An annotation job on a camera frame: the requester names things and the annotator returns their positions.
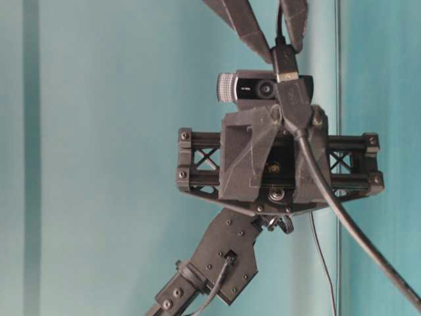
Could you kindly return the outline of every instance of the webcam lens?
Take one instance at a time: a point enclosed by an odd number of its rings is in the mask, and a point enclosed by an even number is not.
[[[258,86],[258,94],[262,99],[270,99],[274,95],[273,83],[270,81],[262,81]]]

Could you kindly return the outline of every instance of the black cord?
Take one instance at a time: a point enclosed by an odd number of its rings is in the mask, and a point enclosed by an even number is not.
[[[276,20],[276,37],[280,38],[282,35],[282,6],[281,0],[279,0],[278,6],[278,17]]]
[[[335,306],[335,293],[334,293],[334,285],[332,284],[332,280],[329,275],[328,266],[326,265],[326,262],[324,261],[324,256],[322,252],[322,248],[320,247],[320,243],[318,241],[317,232],[316,232],[316,225],[314,225],[314,217],[313,212],[309,213],[310,215],[310,224],[311,224],[311,231],[313,234],[314,243],[316,244],[317,248],[317,254],[322,262],[324,274],[326,275],[326,278],[328,279],[329,287],[330,287],[330,303],[332,305],[332,316],[336,316],[336,306]]]
[[[202,310],[204,310],[206,308],[206,306],[208,306],[211,303],[211,301],[213,301],[213,299],[216,297],[219,290],[221,289],[222,283],[224,282],[225,276],[228,272],[228,268],[231,266],[233,261],[234,261],[234,259],[232,257],[226,258],[225,263],[222,266],[221,272],[220,272],[218,278],[216,279],[215,285],[213,286],[212,290],[210,291],[210,293],[209,293],[208,297],[206,298],[205,302],[198,309],[196,309],[193,313],[185,315],[185,316],[198,316],[198,314],[200,314],[202,312]]]
[[[373,243],[362,232],[358,225],[352,220],[346,210],[343,208],[337,196],[333,194],[324,179],[319,166],[317,165],[314,155],[311,151],[309,141],[305,133],[299,133],[300,136],[296,138],[304,158],[309,166],[311,176],[316,183],[318,189],[324,196],[328,205],[333,209],[342,225],[348,230],[349,234],[355,241],[363,248],[363,250],[378,264],[389,279],[400,289],[400,291],[407,297],[415,308],[421,313],[421,298],[418,294],[405,282],[403,277],[392,267],[387,259],[377,250]]]

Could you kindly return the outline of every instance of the thin wire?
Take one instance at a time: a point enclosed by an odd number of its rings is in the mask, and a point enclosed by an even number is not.
[[[213,301],[213,299],[216,297],[217,293],[221,289],[222,282],[224,282],[226,273],[228,272],[228,268],[232,264],[233,260],[234,259],[231,258],[231,257],[226,258],[225,263],[222,266],[221,272],[218,275],[218,278],[216,279],[215,285],[213,286],[212,290],[210,291],[210,293],[209,293],[208,297],[206,298],[205,302],[198,309],[196,309],[193,313],[185,315],[185,316],[198,316],[198,314],[200,314],[202,312],[202,310],[204,310],[206,308],[206,306],[208,306],[211,303],[211,301]]]
[[[380,269],[389,277],[392,283],[394,283],[394,285],[400,289],[402,294],[407,297],[408,301],[410,301],[412,305],[421,312],[421,298],[362,232],[362,230],[343,208],[337,196],[335,196],[330,189],[328,183],[323,177],[322,171],[317,165],[316,159],[314,158],[310,148],[309,140],[304,136],[298,137],[296,140],[303,152],[312,179],[316,183],[320,193],[324,196],[326,202],[328,202],[328,205],[341,221],[342,225],[348,230],[348,233],[355,239],[361,248],[373,259],[373,261],[378,264]]]
[[[326,275],[326,278],[328,279],[328,283],[329,283],[329,287],[330,287],[330,303],[332,305],[332,315],[336,316],[334,285],[332,284],[332,280],[331,280],[330,275],[329,275],[328,267],[326,265],[326,262],[324,261],[322,248],[320,247],[320,243],[318,241],[317,232],[316,232],[316,225],[314,225],[313,212],[310,212],[309,215],[310,215],[311,232],[313,234],[314,243],[316,244],[317,254],[318,254],[318,257],[320,259],[320,262],[323,265],[324,274]]]

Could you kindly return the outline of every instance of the bolt head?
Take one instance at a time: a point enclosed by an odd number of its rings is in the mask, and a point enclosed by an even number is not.
[[[285,191],[282,189],[270,189],[269,198],[273,201],[281,201],[285,197]]]
[[[181,139],[182,139],[182,140],[188,140],[188,139],[189,139],[189,134],[188,134],[188,133],[186,133],[186,132],[182,132],[182,134],[181,134]]]
[[[281,171],[281,168],[276,163],[269,166],[269,173],[278,174],[280,171]]]
[[[173,291],[173,293],[172,293],[172,295],[175,298],[181,298],[183,296],[183,294],[184,294],[184,292],[183,292],[183,290],[181,288],[175,288],[174,291]]]
[[[172,300],[164,300],[164,303],[162,303],[162,307],[168,311],[172,307]]]

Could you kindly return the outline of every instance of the teal wall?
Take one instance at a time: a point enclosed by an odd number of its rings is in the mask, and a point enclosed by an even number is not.
[[[343,133],[378,132],[386,190],[347,208],[421,293],[421,2],[341,2]],[[417,315],[343,233],[342,315]]]
[[[199,0],[0,5],[0,315],[143,315],[219,212],[177,191],[177,130],[220,130],[218,73],[268,65]],[[277,1],[252,5],[272,44]],[[335,133],[334,1],[310,5],[299,64]],[[316,223],[335,280],[336,220]],[[256,251],[204,315],[330,313],[307,216]]]

